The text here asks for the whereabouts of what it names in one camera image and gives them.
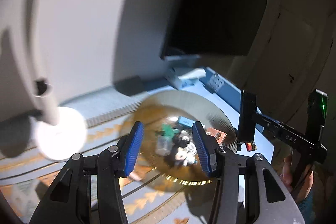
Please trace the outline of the person's right hand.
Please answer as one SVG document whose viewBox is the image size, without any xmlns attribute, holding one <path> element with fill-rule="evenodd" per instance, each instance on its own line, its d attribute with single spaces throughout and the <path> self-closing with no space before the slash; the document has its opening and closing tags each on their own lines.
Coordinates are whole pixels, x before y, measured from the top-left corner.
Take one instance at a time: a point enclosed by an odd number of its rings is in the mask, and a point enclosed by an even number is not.
<svg viewBox="0 0 336 224">
<path fill-rule="evenodd" d="M 293 180 L 293 175 L 291 173 L 291 163 L 292 163 L 292 155 L 289 155 L 287 157 L 284 158 L 284 165 L 282 168 L 282 174 L 280 174 L 280 179 L 282 180 L 282 182 L 284 183 L 284 185 L 286 186 L 286 188 L 288 189 L 288 191 L 292 192 L 293 188 L 291 187 L 291 183 Z M 314 183 L 314 174 L 313 171 L 311 170 L 311 168 L 309 166 L 306 167 L 305 170 L 306 173 L 306 178 L 305 181 L 303 183 L 303 186 L 301 188 L 301 190 L 299 191 L 299 193 L 297 194 L 295 201 L 296 203 L 300 203 L 302 202 L 304 199 L 307 198 L 307 196 L 309 195 L 311 188 L 313 186 Z"/>
</svg>

